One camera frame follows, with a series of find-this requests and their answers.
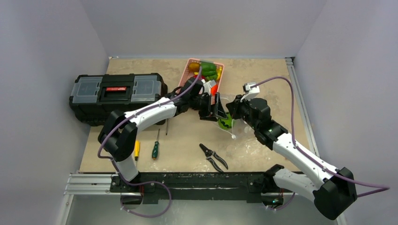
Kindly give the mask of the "pink perforated plastic basket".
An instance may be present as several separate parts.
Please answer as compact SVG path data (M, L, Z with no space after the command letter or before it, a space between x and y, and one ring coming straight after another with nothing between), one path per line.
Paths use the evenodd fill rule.
M190 78L196 79L199 69L202 68L198 81L202 82L204 88L200 93L208 93L212 96L212 103L215 102L214 96L219 91L224 65L222 63L190 58L183 70L179 86L184 86L185 82Z

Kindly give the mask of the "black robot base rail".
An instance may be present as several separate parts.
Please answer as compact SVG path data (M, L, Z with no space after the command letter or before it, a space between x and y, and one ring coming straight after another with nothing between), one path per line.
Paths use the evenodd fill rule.
M110 192L139 194L143 204L168 199L272 204L267 194L280 191L273 176L281 169L276 164L265 172L141 172L131 184L115 175Z

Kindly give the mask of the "green bell pepper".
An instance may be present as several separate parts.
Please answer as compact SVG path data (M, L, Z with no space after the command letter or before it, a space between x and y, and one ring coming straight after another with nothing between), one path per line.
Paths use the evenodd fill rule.
M217 66L214 63L202 62L200 66L202 68L201 75L204 77L205 81L216 80Z

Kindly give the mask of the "clear dotted zip top bag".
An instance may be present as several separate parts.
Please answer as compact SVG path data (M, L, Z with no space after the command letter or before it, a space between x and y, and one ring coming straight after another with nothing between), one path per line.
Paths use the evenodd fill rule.
M222 106L223 106L225 112L227 113L228 109L226 107L226 104L233 101L235 98L235 95L220 94L220 98L221 98ZM217 121L214 123L214 125L216 127L218 127L218 129L220 129L221 131L228 133L229 136L233 140L243 140L243 139L254 138L254 130L249 125L247 125L242 119L238 119L238 120L233 119L233 122L234 122L233 127L230 130L221 129L218 126Z

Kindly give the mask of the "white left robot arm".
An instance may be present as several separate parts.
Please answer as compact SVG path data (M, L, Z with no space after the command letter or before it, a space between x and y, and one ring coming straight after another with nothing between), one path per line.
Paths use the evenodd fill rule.
M196 78L188 79L182 87L145 107L129 112L111 112L98 141L100 149L109 154L108 158L123 177L122 186L127 191L136 191L140 185L139 171L132 157L137 134L188 109L197 110L201 120L227 119L219 93L212 96L205 92L204 83Z

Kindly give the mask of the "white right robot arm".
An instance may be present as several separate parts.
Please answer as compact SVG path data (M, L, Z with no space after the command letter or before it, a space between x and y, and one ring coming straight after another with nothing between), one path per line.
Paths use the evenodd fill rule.
M250 126L257 140L292 162L303 175L281 169L264 177L263 184L270 191L278 187L288 189L312 201L327 219L337 219L357 200L356 187L348 180L353 173L318 158L298 143L286 128L271 117L271 109L262 98L243 99L237 95L226 104L233 119L241 119Z

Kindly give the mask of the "green striped watermelon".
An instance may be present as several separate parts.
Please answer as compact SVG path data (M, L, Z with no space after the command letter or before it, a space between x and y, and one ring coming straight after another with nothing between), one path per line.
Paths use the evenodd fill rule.
M217 124L223 130L230 130L230 129L232 129L234 122L233 122L233 119L229 112L227 112L226 115L227 115L227 118L226 119L219 118L217 120Z

